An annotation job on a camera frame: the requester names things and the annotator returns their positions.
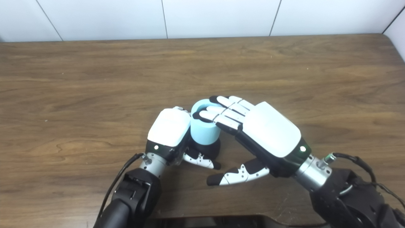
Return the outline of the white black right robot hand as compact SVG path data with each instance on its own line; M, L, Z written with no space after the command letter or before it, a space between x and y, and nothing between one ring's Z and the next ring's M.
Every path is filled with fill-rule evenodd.
M193 114L234 136L254 159L227 172L208 176L208 186L245 183L268 174L289 178L307 161L311 149L299 128L267 102L253 105L236 96L211 96L214 105Z

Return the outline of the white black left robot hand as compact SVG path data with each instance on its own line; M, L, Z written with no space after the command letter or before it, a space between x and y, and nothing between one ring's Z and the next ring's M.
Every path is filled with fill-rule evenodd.
M219 134L214 123L195 119L181 107L164 109L149 130L140 167L156 176L182 162L220 170L216 161L221 149Z

